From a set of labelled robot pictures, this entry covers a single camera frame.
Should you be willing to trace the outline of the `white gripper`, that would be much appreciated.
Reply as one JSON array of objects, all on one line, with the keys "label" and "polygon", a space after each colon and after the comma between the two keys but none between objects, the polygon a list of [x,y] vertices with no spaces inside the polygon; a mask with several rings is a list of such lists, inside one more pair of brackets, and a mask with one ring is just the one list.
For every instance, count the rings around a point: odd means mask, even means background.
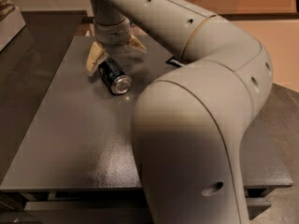
[{"label": "white gripper", "polygon": [[127,18],[115,25],[103,25],[97,21],[93,21],[93,25],[95,38],[98,42],[94,41],[92,43],[87,58],[86,71],[89,77],[93,76],[98,66],[108,57],[108,53],[104,46],[110,48],[124,46],[126,51],[148,52],[147,48],[138,40],[138,38],[131,35],[130,22]]}]

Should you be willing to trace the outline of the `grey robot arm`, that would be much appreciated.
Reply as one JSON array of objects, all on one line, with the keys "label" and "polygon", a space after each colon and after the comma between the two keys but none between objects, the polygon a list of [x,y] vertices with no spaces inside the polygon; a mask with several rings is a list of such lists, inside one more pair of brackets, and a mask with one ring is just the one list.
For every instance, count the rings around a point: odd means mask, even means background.
[{"label": "grey robot arm", "polygon": [[184,0],[100,0],[184,65],[139,95],[135,164],[154,224],[249,224],[240,146],[271,91],[259,40]]}]

